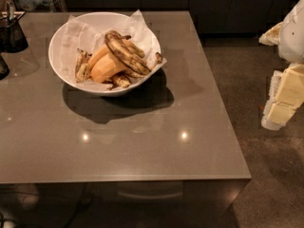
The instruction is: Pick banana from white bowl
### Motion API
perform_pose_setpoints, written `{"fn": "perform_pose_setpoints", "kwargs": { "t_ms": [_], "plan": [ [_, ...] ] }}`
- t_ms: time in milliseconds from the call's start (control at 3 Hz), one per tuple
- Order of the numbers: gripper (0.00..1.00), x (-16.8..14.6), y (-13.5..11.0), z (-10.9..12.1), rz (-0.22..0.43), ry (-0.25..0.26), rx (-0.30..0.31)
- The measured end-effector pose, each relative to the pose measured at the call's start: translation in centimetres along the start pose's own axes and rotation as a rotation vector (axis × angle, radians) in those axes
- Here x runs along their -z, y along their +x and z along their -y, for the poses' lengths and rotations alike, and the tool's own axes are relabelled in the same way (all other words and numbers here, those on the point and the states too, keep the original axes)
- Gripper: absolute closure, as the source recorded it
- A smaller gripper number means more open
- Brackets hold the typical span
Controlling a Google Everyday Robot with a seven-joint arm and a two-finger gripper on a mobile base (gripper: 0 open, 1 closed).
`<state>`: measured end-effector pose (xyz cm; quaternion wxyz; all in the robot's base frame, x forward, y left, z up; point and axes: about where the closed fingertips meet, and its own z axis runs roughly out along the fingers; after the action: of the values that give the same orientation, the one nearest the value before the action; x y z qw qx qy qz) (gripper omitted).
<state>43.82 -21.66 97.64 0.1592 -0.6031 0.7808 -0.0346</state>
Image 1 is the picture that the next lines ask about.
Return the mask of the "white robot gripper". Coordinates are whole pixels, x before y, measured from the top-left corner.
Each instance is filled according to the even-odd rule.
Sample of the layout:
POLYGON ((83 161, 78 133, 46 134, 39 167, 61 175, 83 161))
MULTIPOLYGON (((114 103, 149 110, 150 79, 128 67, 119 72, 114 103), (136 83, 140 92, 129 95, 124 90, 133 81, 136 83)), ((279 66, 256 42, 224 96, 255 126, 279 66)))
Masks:
POLYGON ((264 128, 279 130, 304 103, 304 0, 299 0, 283 22, 268 29, 258 41, 266 46, 278 45, 279 56, 292 63, 283 72, 274 71, 261 120, 264 128))

